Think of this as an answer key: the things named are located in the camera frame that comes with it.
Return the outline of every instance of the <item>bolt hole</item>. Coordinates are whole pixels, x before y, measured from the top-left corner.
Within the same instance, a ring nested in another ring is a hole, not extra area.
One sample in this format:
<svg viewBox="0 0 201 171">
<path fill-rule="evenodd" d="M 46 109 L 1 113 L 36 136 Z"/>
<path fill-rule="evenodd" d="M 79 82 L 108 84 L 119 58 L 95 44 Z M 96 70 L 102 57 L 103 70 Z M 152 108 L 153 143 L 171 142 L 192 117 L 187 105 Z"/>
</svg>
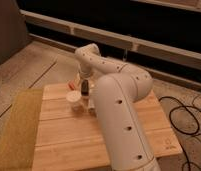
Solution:
<svg viewBox="0 0 201 171">
<path fill-rule="evenodd" d="M 116 103 L 121 104 L 123 101 L 122 100 L 117 100 Z"/>
<path fill-rule="evenodd" d="M 128 127 L 125 128 L 125 130 L 126 130 L 126 131 L 131 131 L 131 130 L 132 130 L 132 127 L 131 127 L 131 126 L 128 126 Z"/>
<path fill-rule="evenodd" d="M 136 160 L 141 160 L 142 158 L 143 158 L 142 155 L 137 155 L 137 156 L 135 157 Z"/>
</svg>

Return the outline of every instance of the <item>wooden plank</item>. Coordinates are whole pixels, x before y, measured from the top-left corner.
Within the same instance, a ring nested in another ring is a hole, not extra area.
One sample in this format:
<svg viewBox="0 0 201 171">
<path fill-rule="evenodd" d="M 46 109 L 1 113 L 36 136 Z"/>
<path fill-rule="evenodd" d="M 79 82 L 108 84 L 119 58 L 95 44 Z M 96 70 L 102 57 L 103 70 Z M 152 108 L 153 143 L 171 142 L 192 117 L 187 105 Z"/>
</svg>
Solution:
<svg viewBox="0 0 201 171">
<path fill-rule="evenodd" d="M 184 0 L 184 1 L 180 1 L 180 0 L 132 0 L 132 1 L 161 5 L 161 6 L 178 8 L 178 9 L 195 11 L 195 12 L 201 12 L 201 8 L 197 7 L 197 3 L 199 0 Z"/>
<path fill-rule="evenodd" d="M 103 139 L 97 138 L 36 147 L 32 170 L 71 171 L 106 165 L 109 165 L 106 148 Z"/>
<path fill-rule="evenodd" d="M 44 88 L 33 170 L 80 170 L 109 164 L 96 117 L 86 111 L 74 113 L 66 104 L 68 91 L 67 84 Z M 182 152 L 153 92 L 134 106 L 155 156 Z"/>
<path fill-rule="evenodd" d="M 36 147 L 100 138 L 96 117 L 77 116 L 40 121 Z"/>
<path fill-rule="evenodd" d="M 76 37 L 101 42 L 117 48 L 122 48 L 132 52 L 148 55 L 157 59 L 201 70 L 201 53 L 175 48 L 101 29 L 96 29 L 93 27 L 76 24 L 73 22 L 68 22 L 28 11 L 21 10 L 21 13 L 26 17 L 26 22 L 31 24 L 37 23 L 37 25 L 40 25 L 45 21 L 45 24 L 49 23 L 46 24 L 45 27 L 50 29 L 54 27 L 53 24 L 64 25 L 69 27 L 71 30 L 70 34 Z M 57 26 L 54 27 L 54 30 L 67 34 L 66 31 L 57 29 Z"/>
<path fill-rule="evenodd" d="M 156 157 L 181 152 L 171 128 L 147 132 L 148 140 Z M 36 147 L 33 171 L 81 170 L 109 165 L 109 158 L 103 139 L 73 141 Z"/>
<path fill-rule="evenodd" d="M 39 41 L 39 42 L 42 42 L 42 43 L 48 44 L 50 46 L 53 46 L 53 47 L 56 47 L 56 48 L 59 48 L 59 49 L 63 49 L 65 51 L 69 51 L 69 52 L 72 52 L 72 53 L 74 53 L 76 48 L 77 48 L 75 46 L 68 45 L 66 43 L 58 42 L 58 41 L 48 39 L 46 37 L 38 36 L 38 35 L 35 35 L 35 34 L 30 34 L 30 37 L 32 37 L 32 39 L 35 40 L 35 41 Z"/>
</svg>

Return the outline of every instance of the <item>metal frame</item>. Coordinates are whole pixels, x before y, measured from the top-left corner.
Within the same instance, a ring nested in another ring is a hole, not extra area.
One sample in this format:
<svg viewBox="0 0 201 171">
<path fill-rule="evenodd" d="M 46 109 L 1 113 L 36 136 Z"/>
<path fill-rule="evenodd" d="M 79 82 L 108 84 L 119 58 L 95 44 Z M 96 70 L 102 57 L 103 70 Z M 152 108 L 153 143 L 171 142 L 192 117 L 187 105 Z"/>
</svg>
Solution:
<svg viewBox="0 0 201 171">
<path fill-rule="evenodd" d="M 63 49 L 63 50 L 69 51 L 69 52 L 75 52 L 75 50 L 77 49 L 76 46 L 71 46 L 71 45 L 61 43 L 61 42 L 58 42 L 55 40 L 51 40 L 51 39 L 48 39 L 45 37 L 41 37 L 38 35 L 30 34 L 30 36 L 32 37 L 33 40 L 40 41 L 42 43 L 49 44 L 53 47 L 60 48 L 60 49 Z M 156 79 L 171 82 L 176 85 L 180 85 L 180 86 L 201 92 L 201 83 L 197 83 L 192 80 L 188 80 L 188 79 L 174 76 L 171 74 L 167 74 L 167 73 L 164 73 L 161 71 L 157 71 L 155 69 L 151 69 L 151 68 L 147 68 L 147 67 L 143 67 L 143 66 L 140 66 L 140 67 L 147 70 L 152 75 L 152 77 L 154 77 Z"/>
<path fill-rule="evenodd" d="M 201 70 L 201 53 L 21 10 L 27 23 Z"/>
<path fill-rule="evenodd" d="M 172 3 L 172 2 L 163 2 L 159 0 L 131 0 L 141 3 L 148 3 L 148 4 L 154 4 L 154 5 L 160 5 L 160 6 L 166 6 L 171 8 L 178 8 L 183 10 L 189 10 L 189 11 L 195 11 L 195 12 L 201 12 L 201 0 L 197 0 L 197 3 L 194 5 L 187 5 L 182 3 Z"/>
</svg>

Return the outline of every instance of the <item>wooden board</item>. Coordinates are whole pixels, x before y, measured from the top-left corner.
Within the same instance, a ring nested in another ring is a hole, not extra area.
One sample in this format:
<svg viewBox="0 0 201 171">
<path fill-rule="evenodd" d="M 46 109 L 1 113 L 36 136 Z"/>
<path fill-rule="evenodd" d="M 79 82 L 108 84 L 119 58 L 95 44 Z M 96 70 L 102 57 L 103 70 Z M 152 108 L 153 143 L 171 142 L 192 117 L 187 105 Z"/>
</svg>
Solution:
<svg viewBox="0 0 201 171">
<path fill-rule="evenodd" d="M 82 170 L 109 165 L 97 119 L 86 110 L 74 113 L 65 99 L 67 84 L 44 88 L 33 170 Z M 135 109 L 156 157 L 179 154 L 180 144 L 155 94 Z"/>
</svg>

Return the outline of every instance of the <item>small object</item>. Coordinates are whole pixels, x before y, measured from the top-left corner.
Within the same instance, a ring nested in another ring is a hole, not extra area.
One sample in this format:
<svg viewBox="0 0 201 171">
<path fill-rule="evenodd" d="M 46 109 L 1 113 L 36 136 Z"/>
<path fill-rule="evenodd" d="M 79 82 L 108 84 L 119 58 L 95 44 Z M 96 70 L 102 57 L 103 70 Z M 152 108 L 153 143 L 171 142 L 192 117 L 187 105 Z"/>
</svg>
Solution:
<svg viewBox="0 0 201 171">
<path fill-rule="evenodd" d="M 68 86 L 69 86 L 70 90 L 76 90 L 76 87 L 75 87 L 75 85 L 74 85 L 74 83 L 72 81 L 70 81 L 68 83 Z"/>
<path fill-rule="evenodd" d="M 88 112 L 90 114 L 95 114 L 95 105 L 92 98 L 89 98 L 89 101 L 88 101 Z"/>
<path fill-rule="evenodd" d="M 81 83 L 81 95 L 82 97 L 88 97 L 89 96 L 89 81 L 83 80 Z"/>
<path fill-rule="evenodd" d="M 82 109 L 81 93 L 79 91 L 74 90 L 74 91 L 70 91 L 69 93 L 67 93 L 66 100 L 69 102 L 71 108 L 74 111 Z"/>
<path fill-rule="evenodd" d="M 90 89 L 93 89 L 95 87 L 95 84 L 92 82 L 90 83 Z"/>
</svg>

